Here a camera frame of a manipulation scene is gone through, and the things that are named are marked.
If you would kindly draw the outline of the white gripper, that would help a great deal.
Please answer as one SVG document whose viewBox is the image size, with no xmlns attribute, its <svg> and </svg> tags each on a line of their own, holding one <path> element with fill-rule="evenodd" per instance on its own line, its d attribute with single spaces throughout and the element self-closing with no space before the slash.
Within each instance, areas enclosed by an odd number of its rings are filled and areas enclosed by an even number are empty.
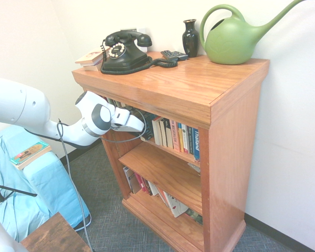
<svg viewBox="0 0 315 252">
<path fill-rule="evenodd" d="M 136 116 L 132 115 L 129 110 L 115 108 L 111 119 L 111 129 L 122 132 L 141 132 L 144 128 L 144 123 Z M 145 132 L 140 136 L 142 141 L 149 139 L 149 133 Z"/>
</svg>

